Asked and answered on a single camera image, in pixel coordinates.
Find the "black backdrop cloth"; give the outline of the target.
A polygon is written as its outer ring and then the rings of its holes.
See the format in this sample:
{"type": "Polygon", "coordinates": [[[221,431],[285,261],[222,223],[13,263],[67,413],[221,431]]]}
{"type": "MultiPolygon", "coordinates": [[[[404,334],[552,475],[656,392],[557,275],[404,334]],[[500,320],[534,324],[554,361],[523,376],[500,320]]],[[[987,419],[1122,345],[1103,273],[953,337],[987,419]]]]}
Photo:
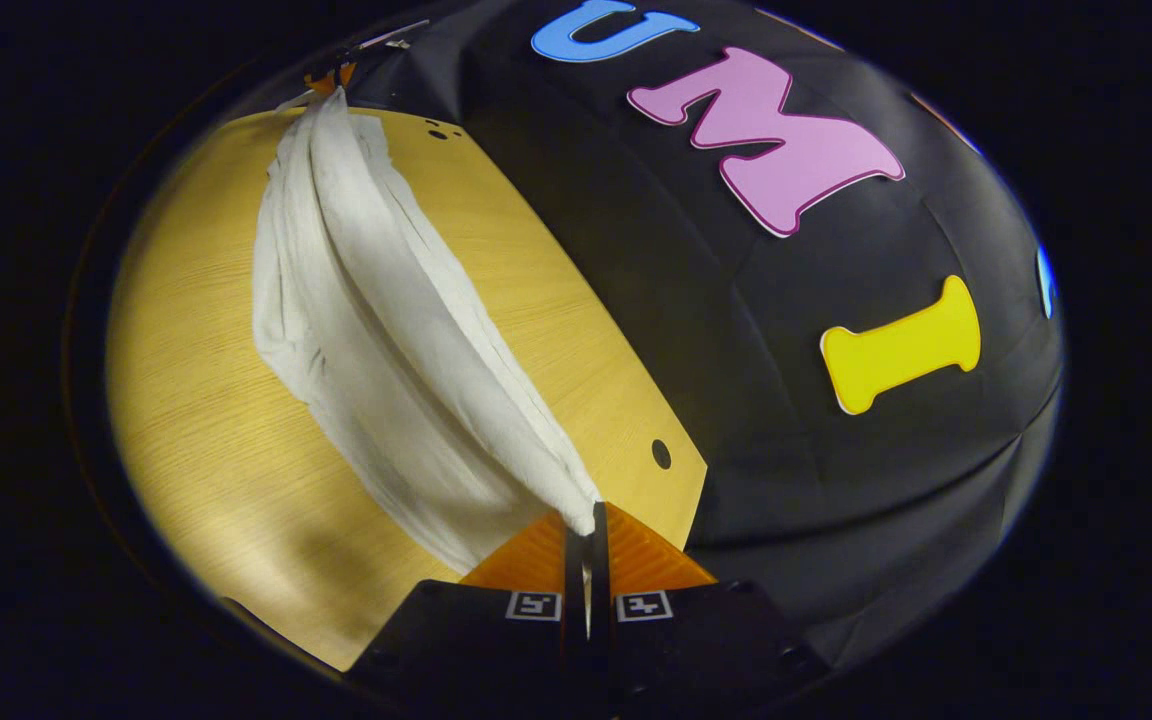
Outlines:
{"type": "Polygon", "coordinates": [[[708,470],[687,538],[746,571],[838,667],[890,647],[1006,541],[1059,425],[1064,338],[1043,247],[1018,200],[955,129],[856,56],[728,0],[643,0],[699,20],[653,50],[562,65],[522,47],[559,0],[479,0],[384,51],[353,88],[475,141],[609,311],[708,470]],[[850,120],[904,176],[814,194],[782,236],[726,185],[768,136],[703,145],[719,109],[850,120]],[[972,293],[977,366],[937,366],[838,406],[818,342],[972,293]]]}

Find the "white jeans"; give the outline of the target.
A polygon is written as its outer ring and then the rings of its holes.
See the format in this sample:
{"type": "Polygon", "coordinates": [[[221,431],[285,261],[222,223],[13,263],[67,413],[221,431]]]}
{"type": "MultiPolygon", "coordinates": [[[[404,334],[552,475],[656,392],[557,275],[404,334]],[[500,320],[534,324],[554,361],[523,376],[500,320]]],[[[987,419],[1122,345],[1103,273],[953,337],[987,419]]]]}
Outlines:
{"type": "Polygon", "coordinates": [[[278,142],[253,245],[253,340],[380,509],[467,573],[545,511],[602,497],[467,270],[335,90],[278,142]]]}

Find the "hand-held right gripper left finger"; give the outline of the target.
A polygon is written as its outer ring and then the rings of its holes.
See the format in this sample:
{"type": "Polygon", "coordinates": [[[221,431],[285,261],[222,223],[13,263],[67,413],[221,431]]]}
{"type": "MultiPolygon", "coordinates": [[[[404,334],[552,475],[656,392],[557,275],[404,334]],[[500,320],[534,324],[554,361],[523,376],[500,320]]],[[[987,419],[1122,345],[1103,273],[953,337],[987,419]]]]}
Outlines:
{"type": "Polygon", "coordinates": [[[467,578],[420,579],[346,684],[388,706],[579,706],[586,548],[548,514],[467,578]]]}

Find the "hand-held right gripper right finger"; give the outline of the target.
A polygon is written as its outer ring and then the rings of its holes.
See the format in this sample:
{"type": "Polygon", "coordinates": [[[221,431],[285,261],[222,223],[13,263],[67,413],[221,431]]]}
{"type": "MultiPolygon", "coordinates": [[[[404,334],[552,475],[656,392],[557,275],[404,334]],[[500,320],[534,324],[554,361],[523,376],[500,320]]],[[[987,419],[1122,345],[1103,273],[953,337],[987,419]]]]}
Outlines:
{"type": "Polygon", "coordinates": [[[591,537],[591,682],[612,706],[788,706],[831,666],[750,579],[717,579],[613,503],[591,537]]]}

